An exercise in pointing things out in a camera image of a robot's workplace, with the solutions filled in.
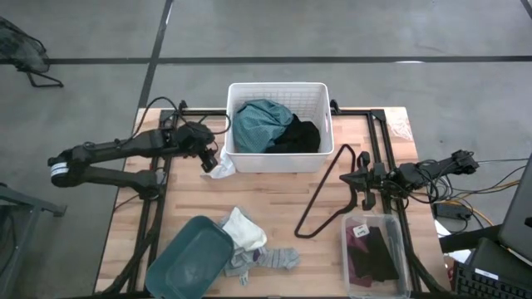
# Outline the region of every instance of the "wooden tabletop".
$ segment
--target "wooden tabletop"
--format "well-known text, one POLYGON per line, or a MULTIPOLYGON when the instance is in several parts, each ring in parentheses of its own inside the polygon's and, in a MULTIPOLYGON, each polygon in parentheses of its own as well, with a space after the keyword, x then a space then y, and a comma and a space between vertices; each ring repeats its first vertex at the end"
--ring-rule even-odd
MULTIPOLYGON (((417 161, 416 145, 411 138, 406 109, 382 109, 387 113, 388 123, 392 126, 389 131, 396 163, 417 161)), ((139 110, 137 121, 143 112, 144 110, 139 110)), ((150 109, 140 130, 155 129, 159 115, 160 109, 150 109)), ((223 117, 209 117, 204 124, 212 131, 220 131, 225 126, 225 120, 223 117)), ((332 124, 335 151, 342 144, 350 144, 357 154, 363 150, 372 152, 365 116, 334 116, 332 124)), ((378 122, 376 126, 381 157, 385 159, 378 122)), ((221 148, 224 135, 216 135, 216 142, 221 148)), ((234 206, 240 206, 266 232, 268 248, 296 248, 301 263, 290 272, 253 268, 249 272, 249 284, 246 287, 240 286, 238 277, 221 275, 209 289, 207 296, 346 296, 342 282, 341 217, 336 218, 315 238, 300 239, 293 235, 296 224, 335 154, 331 154, 322 169, 314 174, 235 174, 226 179, 200 176, 202 170, 199 159, 173 159, 159 253, 192 217, 205 215, 218 222, 234 206)), ((125 171, 148 169, 149 163, 149 159, 129 158, 125 171)), ((350 199, 349 188, 338 176, 349 172, 350 163, 348 154, 343 154, 311 209, 301 233, 314 231, 331 214, 347 204, 350 199)), ((116 204, 133 195, 135 192, 132 189, 122 189, 118 193, 116 204)), ((359 194, 359 198, 360 203, 363 194, 359 194)), ((155 203, 153 204, 152 212, 155 210, 155 203)), ((141 206, 142 202, 135 199, 114 213, 96 281, 96 291, 108 287, 130 259, 135 246, 141 206)), ((377 205, 371 213, 381 212, 381 200, 377 194, 377 205)), ((427 204, 411 200, 406 213, 416 255, 435 279, 449 288, 431 208, 427 204)), ((144 277, 144 270, 140 270, 137 284, 139 289, 144 285, 144 277)))

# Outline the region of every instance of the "black cloth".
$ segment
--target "black cloth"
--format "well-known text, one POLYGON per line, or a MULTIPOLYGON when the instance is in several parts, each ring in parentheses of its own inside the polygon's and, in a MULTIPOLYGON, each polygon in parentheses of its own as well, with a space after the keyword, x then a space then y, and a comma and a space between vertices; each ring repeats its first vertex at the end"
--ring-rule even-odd
POLYGON ((312 121, 301 121, 297 115, 282 135, 266 149, 268 154, 317 153, 321 142, 319 130, 312 121))
POLYGON ((399 279, 396 267, 382 238, 381 229, 369 228, 366 240, 367 252, 353 246, 347 247, 357 277, 371 277, 374 281, 399 279))

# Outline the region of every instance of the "white laundry basket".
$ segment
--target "white laundry basket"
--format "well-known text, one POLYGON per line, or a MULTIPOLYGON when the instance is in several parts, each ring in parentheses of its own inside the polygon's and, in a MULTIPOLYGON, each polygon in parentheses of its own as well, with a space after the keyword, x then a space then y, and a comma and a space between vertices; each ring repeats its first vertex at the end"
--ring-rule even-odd
POLYGON ((285 105, 301 121, 310 120, 319 129, 319 151, 313 154, 239 154, 234 147, 233 130, 225 133, 225 148, 239 172, 316 172, 334 151, 329 94, 323 83, 234 83, 229 87, 227 113, 234 113, 248 100, 266 99, 285 105))

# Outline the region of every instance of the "teal cloth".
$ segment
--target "teal cloth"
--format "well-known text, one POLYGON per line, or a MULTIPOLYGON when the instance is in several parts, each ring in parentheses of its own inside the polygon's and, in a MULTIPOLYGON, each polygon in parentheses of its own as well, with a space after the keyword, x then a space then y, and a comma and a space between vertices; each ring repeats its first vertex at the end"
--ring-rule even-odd
POLYGON ((292 112, 270 100, 249 100, 233 118, 234 146, 239 153, 264 153, 292 122, 292 112))

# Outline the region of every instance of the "concrete floor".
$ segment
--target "concrete floor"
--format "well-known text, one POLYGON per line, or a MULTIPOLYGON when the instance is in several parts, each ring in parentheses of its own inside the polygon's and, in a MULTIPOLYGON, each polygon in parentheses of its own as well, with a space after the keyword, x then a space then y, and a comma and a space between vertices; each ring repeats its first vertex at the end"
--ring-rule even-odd
MULTIPOLYGON (((4 0, 0 15, 53 58, 150 57, 165 0, 4 0)), ((161 56, 509 56, 532 54, 519 0, 181 0, 161 56)), ((64 89, 35 89, 0 66, 0 181, 56 203, 44 214, 13 298, 88 295, 116 188, 50 184, 47 158, 83 141, 131 133, 147 65, 52 66, 64 89)), ((222 107, 236 81, 321 81, 342 106, 404 105, 421 159, 458 149, 476 159, 528 157, 532 63, 157 66, 149 98, 222 107)), ((123 161, 108 166, 119 169, 123 161)), ((522 163, 486 164, 456 187, 492 185, 522 163)), ((513 190, 472 197, 495 223, 513 190)), ((463 223, 446 221, 449 229, 463 223)), ((470 222, 469 229, 478 228, 470 222)))

